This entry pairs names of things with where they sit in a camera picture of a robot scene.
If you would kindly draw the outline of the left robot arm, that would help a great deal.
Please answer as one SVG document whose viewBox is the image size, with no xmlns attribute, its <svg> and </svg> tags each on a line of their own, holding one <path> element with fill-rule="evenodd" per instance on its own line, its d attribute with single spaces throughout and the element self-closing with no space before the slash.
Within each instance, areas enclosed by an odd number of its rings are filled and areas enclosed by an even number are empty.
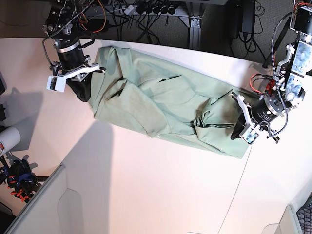
<svg viewBox="0 0 312 234">
<path fill-rule="evenodd" d="M 254 74 L 249 79 L 250 89 L 259 100 L 250 105 L 244 96 L 231 93 L 242 113 L 234 127 L 231 139 L 241 138 L 253 144 L 262 131 L 275 142 L 280 131 L 271 129 L 271 122 L 278 117 L 287 117 L 288 112 L 304 100 L 303 80 L 312 69 L 312 2 L 295 0 L 291 12 L 283 17 L 287 20 L 280 35 L 277 28 L 271 39 L 271 52 L 266 61 L 272 63 L 272 75 Z M 288 29 L 296 32 L 295 42 L 286 46 L 286 57 L 275 62 L 275 53 Z"/>
</svg>

